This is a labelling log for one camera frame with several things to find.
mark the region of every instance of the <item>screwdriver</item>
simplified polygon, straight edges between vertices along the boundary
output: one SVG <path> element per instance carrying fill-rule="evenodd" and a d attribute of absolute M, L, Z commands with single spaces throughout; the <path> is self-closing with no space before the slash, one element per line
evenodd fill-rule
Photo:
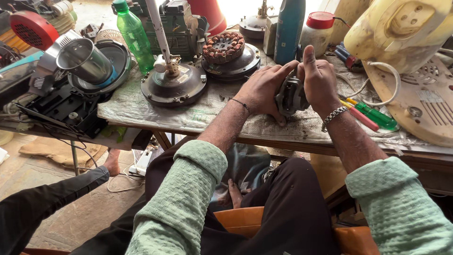
<path fill-rule="evenodd" d="M 354 107 L 352 107 L 352 105 L 340 100 L 341 104 L 343 106 L 346 106 L 346 108 L 349 110 L 349 112 L 351 113 L 352 116 L 354 116 L 356 119 L 358 119 L 360 122 L 362 122 L 365 126 L 367 126 L 368 128 L 370 128 L 371 130 L 373 131 L 378 131 L 379 130 L 379 126 L 372 122 L 369 118 L 367 118 L 365 115 L 363 115 L 361 112 L 359 112 L 359 110 L 355 109 Z"/>
<path fill-rule="evenodd" d="M 376 109 L 369 108 L 364 102 L 356 102 L 355 100 L 346 98 L 345 96 L 339 93 L 338 96 L 352 103 L 357 110 L 359 110 L 361 113 L 367 116 L 370 120 L 377 123 L 381 128 L 394 130 L 396 125 L 398 124 L 396 120 L 394 120 L 393 118 L 390 118 L 389 116 L 379 112 Z"/>

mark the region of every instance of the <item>blue spray can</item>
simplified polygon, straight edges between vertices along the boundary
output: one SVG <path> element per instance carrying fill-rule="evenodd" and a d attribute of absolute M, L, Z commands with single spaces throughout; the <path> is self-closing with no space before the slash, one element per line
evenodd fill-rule
<path fill-rule="evenodd" d="M 305 18 L 305 0 L 283 0 L 275 38 L 274 61 L 284 65 L 296 57 Z"/>

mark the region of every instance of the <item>red bucket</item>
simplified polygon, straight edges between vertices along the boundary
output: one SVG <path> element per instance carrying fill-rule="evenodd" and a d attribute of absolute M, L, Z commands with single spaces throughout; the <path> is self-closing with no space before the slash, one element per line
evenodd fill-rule
<path fill-rule="evenodd" d="M 227 20 L 220 11 L 217 0 L 188 0 L 193 15 L 205 16 L 209 23 L 208 33 L 221 34 L 227 29 Z"/>

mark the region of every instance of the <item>red bottle cap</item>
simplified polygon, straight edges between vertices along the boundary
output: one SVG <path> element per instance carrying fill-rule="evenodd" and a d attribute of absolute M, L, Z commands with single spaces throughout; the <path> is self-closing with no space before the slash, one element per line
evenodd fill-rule
<path fill-rule="evenodd" d="M 313 29 L 329 29 L 333 26 L 335 15 L 332 13 L 317 11 L 308 15 L 307 26 Z"/>

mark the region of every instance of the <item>white metal rod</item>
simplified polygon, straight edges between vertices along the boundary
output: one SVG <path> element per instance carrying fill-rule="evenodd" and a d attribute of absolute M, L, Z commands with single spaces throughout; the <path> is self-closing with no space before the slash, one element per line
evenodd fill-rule
<path fill-rule="evenodd" d="M 160 50 L 164 56 L 167 64 L 171 63 L 169 44 L 165 37 L 164 26 L 162 26 L 162 20 L 160 19 L 159 10 L 157 9 L 155 0 L 146 0 L 148 11 L 153 21 L 154 30 L 156 31 L 157 41 L 159 42 Z"/>

